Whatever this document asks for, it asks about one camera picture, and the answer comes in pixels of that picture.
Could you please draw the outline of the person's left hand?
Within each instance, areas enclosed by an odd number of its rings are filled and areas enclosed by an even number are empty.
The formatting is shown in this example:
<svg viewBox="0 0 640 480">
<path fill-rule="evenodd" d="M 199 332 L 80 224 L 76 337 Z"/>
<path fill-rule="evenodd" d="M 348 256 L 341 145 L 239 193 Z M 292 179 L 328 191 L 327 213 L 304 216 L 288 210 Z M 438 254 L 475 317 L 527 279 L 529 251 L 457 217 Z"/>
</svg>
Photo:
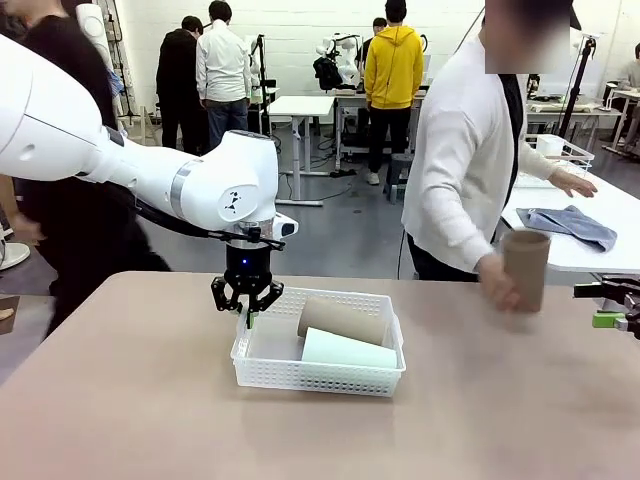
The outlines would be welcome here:
<svg viewBox="0 0 640 480">
<path fill-rule="evenodd" d="M 598 192 L 596 186 L 590 181 L 565 170 L 555 170 L 548 178 L 548 181 L 554 187 L 564 191 L 569 197 L 577 193 L 585 198 L 593 198 Z"/>
</svg>

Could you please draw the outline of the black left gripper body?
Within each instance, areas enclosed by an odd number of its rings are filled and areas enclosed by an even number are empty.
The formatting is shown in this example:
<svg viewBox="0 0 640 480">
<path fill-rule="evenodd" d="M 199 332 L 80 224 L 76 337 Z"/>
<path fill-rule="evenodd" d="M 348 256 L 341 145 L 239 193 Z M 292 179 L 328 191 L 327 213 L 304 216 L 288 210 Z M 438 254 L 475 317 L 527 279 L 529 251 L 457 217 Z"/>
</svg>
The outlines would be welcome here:
<svg viewBox="0 0 640 480">
<path fill-rule="evenodd" d="M 233 295 L 279 295 L 279 283 L 271 273 L 271 247 L 266 244 L 229 242 L 226 245 L 226 270 L 218 281 L 218 293 L 229 289 Z"/>
</svg>

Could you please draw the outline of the person's right hand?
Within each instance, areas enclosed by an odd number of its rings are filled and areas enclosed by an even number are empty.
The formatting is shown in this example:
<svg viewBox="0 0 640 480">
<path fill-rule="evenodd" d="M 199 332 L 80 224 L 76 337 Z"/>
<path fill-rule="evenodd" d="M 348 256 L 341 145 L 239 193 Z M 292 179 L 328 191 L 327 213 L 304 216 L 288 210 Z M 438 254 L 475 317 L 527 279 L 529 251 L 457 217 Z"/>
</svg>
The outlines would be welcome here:
<svg viewBox="0 0 640 480">
<path fill-rule="evenodd" d="M 503 257 L 492 253 L 476 265 L 482 288 L 491 303 L 501 311 L 518 310 L 521 303 L 515 281 L 506 273 Z"/>
</svg>

